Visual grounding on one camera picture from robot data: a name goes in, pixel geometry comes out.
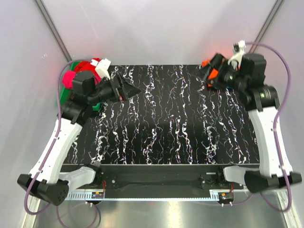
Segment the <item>orange t shirt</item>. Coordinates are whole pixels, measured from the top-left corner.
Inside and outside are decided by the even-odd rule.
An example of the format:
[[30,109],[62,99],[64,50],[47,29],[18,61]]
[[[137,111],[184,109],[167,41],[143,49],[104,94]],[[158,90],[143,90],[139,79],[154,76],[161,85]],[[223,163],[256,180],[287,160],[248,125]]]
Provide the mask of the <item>orange t shirt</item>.
[[218,76],[218,69],[220,67],[220,65],[223,64],[224,59],[220,60],[215,67],[212,67],[210,65],[211,60],[207,59],[202,61],[201,63],[201,70],[202,70],[202,74],[203,74],[203,81],[206,83],[207,85],[207,89],[208,90],[214,90],[213,85],[211,84],[211,80],[215,79]]

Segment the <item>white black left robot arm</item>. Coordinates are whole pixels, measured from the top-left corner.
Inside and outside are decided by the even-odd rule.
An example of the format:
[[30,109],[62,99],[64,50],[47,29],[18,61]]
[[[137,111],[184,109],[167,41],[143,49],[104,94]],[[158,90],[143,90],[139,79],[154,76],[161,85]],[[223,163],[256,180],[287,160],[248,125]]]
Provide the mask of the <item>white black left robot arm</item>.
[[33,196],[59,206],[73,190],[89,185],[98,188],[103,181],[100,165],[83,165],[61,175],[67,153],[93,112],[93,106],[111,101],[124,102],[138,95],[140,89],[128,83],[120,74],[95,83],[91,71],[76,73],[69,97],[61,105],[54,131],[40,159],[29,174],[18,177],[18,185]]

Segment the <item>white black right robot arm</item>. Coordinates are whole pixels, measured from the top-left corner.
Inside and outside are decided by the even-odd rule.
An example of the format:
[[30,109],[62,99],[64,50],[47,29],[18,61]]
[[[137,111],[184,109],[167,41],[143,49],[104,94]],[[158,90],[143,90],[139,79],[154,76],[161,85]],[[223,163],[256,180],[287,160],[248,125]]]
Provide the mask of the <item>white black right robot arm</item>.
[[283,140],[279,120],[275,118],[280,103],[276,89],[264,83],[265,69],[266,60],[261,54],[244,54],[240,60],[229,61],[216,53],[212,59],[202,62],[195,72],[209,89],[238,92],[256,134],[259,167],[230,165],[223,168],[215,177],[220,188],[235,182],[252,193],[260,193],[302,182],[301,174],[293,171],[284,147],[280,155],[277,152],[276,143]]

